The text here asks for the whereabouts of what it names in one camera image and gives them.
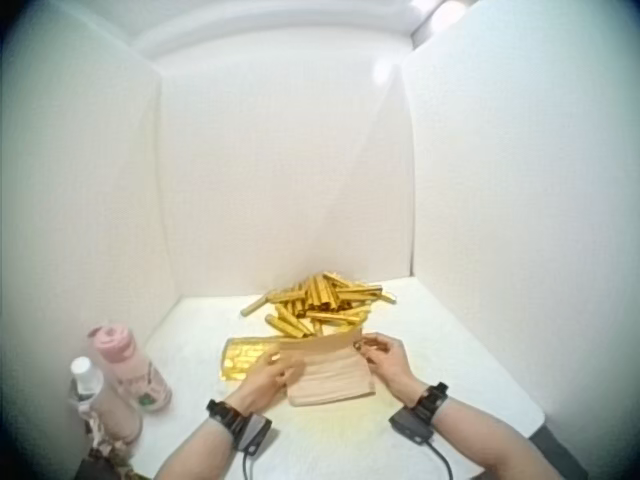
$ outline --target pink bottle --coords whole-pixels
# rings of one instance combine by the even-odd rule
[[[147,411],[159,410],[171,400],[171,389],[147,355],[137,347],[124,325],[98,327],[89,332],[93,346],[118,382]]]

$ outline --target hand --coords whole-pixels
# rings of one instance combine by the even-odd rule
[[[381,333],[368,333],[362,338],[360,353],[367,359],[371,371],[380,377],[394,397],[407,407],[414,407],[428,385],[411,372],[402,342]]]
[[[278,352],[279,349],[274,347],[263,353],[225,403],[245,417],[267,408],[282,387],[304,370],[304,362],[300,358],[280,355],[274,360]]]

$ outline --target plastic bottle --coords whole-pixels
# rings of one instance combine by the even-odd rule
[[[89,332],[93,346],[109,370],[141,408],[159,410],[171,400],[171,389],[149,357],[138,348],[124,325],[98,327]]]
[[[80,416],[89,419],[97,415],[104,431],[112,440],[132,443],[142,431],[142,416],[105,381],[99,368],[87,357],[71,362],[75,379],[72,402]]]

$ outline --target pink bottle cap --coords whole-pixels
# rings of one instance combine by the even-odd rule
[[[93,347],[109,363],[124,362],[136,350],[133,334],[124,325],[97,327],[88,336],[93,340]]]

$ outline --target ceiling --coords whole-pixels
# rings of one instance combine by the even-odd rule
[[[246,31],[337,25],[410,35],[440,0],[58,0],[155,58]]]

